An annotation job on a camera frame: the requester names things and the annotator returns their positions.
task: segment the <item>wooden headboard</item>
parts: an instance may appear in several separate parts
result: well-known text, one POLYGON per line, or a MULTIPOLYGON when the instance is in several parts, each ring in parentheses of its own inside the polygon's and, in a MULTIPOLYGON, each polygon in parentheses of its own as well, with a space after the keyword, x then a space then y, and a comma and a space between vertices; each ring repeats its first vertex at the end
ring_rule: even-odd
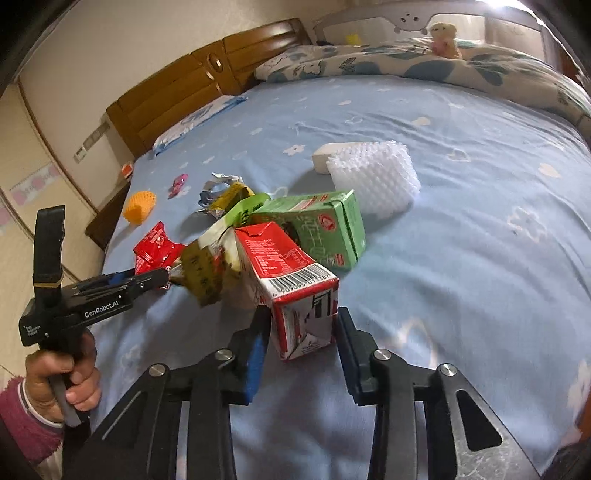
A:
POLYGON ((298 18, 240 32, 192 51, 125 92, 107 114, 135 158, 163 132, 220 95, 258 81, 254 70, 288 48, 310 44, 298 18))

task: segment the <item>white headboard with bear face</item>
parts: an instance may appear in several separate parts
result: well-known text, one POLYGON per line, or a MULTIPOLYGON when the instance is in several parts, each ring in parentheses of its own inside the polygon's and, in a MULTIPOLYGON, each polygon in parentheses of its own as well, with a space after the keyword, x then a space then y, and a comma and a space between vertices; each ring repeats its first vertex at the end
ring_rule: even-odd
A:
POLYGON ((353 7, 318 21, 318 40, 368 44, 428 35, 435 22, 454 23, 457 36, 524 51, 554 67, 560 61, 550 31, 529 12, 478 0, 402 0, 353 7))

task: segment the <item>green carton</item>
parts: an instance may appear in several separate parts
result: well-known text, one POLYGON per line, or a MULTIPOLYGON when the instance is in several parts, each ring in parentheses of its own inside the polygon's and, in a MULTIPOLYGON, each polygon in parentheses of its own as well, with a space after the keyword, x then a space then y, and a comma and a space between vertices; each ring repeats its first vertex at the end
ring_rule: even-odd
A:
POLYGON ((327 267, 352 268, 365 250, 365 230, 353 190, 271 200, 251 219, 279 224, 304 252, 327 267))

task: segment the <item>silver pivot bolt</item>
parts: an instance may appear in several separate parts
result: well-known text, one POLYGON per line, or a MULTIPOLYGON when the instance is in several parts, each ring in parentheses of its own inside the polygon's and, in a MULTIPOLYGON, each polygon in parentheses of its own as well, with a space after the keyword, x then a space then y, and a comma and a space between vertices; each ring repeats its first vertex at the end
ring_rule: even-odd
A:
POLYGON ((378 348, 374 352, 374 358, 376 360, 382 360, 382 361, 390 360, 392 358, 392 352, 390 350, 388 350, 387 348, 378 348))
POLYGON ((216 360, 220 361, 220 362, 227 362, 228 360, 231 360, 234 357, 234 353, 232 353, 231 350, 228 350, 227 348, 222 348, 221 350, 218 350, 216 352, 216 360))
POLYGON ((453 377, 455 374, 457 374, 457 368, 452 364, 440 365, 439 371, 447 377, 453 377))
POLYGON ((148 370, 151 377, 161 377, 166 372, 166 367, 163 364, 154 364, 148 370))

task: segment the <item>blue bed sheet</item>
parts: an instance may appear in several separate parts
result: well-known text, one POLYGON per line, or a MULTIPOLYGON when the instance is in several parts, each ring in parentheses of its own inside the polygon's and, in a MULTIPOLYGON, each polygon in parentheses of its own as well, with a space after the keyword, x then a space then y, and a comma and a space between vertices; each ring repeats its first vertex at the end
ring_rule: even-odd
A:
MULTIPOLYGON (((211 172, 255 191, 324 192, 311 154, 327 142, 408 145, 422 184, 387 221, 365 217, 368 249, 340 273, 339 303, 360 329, 409 363, 457 365, 542 471, 591 381, 591 157, 557 116, 474 90, 390 76, 260 85, 184 140, 136 165, 131 193, 158 202, 134 228, 121 219, 104 271, 134 265, 134 245, 163 220, 189 243, 212 220, 193 215, 211 172), (174 199, 167 190, 188 173, 174 199)), ((245 327, 240 295, 200 309, 182 287, 153 291, 93 327, 103 372, 96 426, 149 365, 200 360, 245 327)), ((347 394, 335 348, 282 363, 269 347, 251 406, 231 409, 240 479, 362 479, 374 409, 347 394)), ((179 478, 183 470, 179 454, 179 478)))

